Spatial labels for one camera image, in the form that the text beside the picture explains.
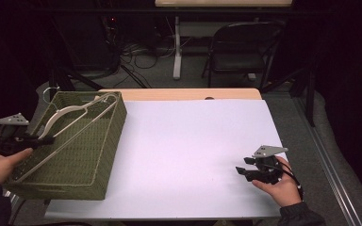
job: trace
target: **desk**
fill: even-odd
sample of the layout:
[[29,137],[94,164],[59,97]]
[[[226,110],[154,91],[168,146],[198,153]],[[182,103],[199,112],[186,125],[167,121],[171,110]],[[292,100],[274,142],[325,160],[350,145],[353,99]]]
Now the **desk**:
[[[241,7],[249,7],[249,8],[288,8],[292,4],[292,0],[156,0],[155,4],[157,7],[164,8],[191,8],[191,7],[205,7],[205,8],[241,8]],[[213,26],[213,24],[203,23],[198,25],[198,29],[196,29],[196,25],[186,24],[186,26],[190,26],[192,29],[190,32],[181,31],[181,22],[179,21],[179,17],[175,17],[175,59],[174,59],[174,69],[173,69],[173,78],[180,79],[181,78],[181,59],[182,59],[182,51],[180,45],[180,37],[182,35],[185,36],[200,36],[200,37],[210,37],[213,36],[214,33],[221,26],[226,25],[219,23],[218,25]]]
[[[243,157],[250,156],[260,145],[281,146],[270,111],[257,90],[106,90],[121,91],[128,111],[107,197],[104,201],[51,201],[47,218],[279,216],[279,207],[272,198],[235,169],[241,166],[255,170],[244,164]],[[207,96],[217,101],[201,100]],[[218,100],[222,97],[233,99]]]

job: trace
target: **hanger hook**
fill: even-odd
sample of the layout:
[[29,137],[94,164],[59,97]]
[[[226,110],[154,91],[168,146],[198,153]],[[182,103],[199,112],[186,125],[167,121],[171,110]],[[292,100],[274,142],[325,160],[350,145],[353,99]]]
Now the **hanger hook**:
[[54,107],[58,110],[58,107],[57,107],[55,104],[53,104],[53,103],[51,103],[51,102],[48,102],[48,101],[46,101],[46,99],[45,99],[45,93],[46,93],[49,89],[59,90],[60,87],[50,87],[50,88],[45,89],[45,90],[43,91],[43,93],[42,93],[42,99],[43,99],[47,104],[52,104],[52,105],[54,105]]

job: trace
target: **green basket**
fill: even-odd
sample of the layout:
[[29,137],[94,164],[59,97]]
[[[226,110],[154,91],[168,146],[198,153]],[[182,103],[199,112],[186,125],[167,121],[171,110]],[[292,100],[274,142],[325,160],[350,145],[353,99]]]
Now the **green basket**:
[[[58,92],[32,135],[41,134],[57,109],[85,105],[107,93]],[[34,150],[14,170],[5,188],[25,199],[103,200],[127,114],[122,94],[110,93],[114,96],[89,106],[82,118],[84,110],[60,117],[48,136],[72,125],[55,137],[54,144]]]

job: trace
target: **white paper sheet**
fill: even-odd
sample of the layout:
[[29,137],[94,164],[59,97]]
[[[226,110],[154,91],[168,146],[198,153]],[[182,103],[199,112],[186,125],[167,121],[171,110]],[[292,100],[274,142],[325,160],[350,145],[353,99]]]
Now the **white paper sheet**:
[[126,102],[104,201],[51,201],[47,218],[205,219],[279,216],[235,167],[281,146],[265,101]]

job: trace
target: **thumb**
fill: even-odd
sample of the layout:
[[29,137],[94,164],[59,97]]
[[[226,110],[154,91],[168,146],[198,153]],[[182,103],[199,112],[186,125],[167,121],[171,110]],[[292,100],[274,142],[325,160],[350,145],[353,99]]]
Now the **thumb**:
[[22,150],[19,153],[8,156],[7,158],[10,160],[10,162],[13,166],[16,166],[21,161],[23,161],[27,157],[29,157],[32,154],[32,151],[33,151],[32,148],[27,148],[27,149]]
[[259,188],[260,190],[264,191],[264,192],[267,192],[270,194],[270,191],[272,189],[272,186],[269,185],[269,184],[266,184],[266,183],[263,183],[263,182],[260,182],[260,181],[257,181],[257,180],[253,180],[252,181],[252,184]]

